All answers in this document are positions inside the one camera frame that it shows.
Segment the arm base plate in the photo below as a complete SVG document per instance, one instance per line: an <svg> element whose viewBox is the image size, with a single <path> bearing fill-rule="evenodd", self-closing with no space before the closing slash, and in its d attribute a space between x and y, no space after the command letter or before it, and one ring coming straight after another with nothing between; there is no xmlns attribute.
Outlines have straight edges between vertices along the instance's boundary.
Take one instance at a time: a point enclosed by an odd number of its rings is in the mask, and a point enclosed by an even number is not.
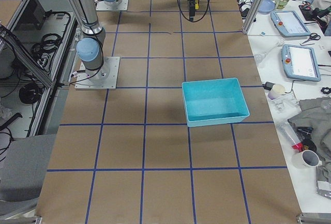
<svg viewBox="0 0 331 224"><path fill-rule="evenodd" d="M127 11L129 0L97 0L96 11Z"/></svg>
<svg viewBox="0 0 331 224"><path fill-rule="evenodd" d="M78 74L78 83L74 84L78 90L99 90L99 89L116 89L120 57L106 56L100 70L85 71ZM80 70L85 70L81 62Z"/></svg>

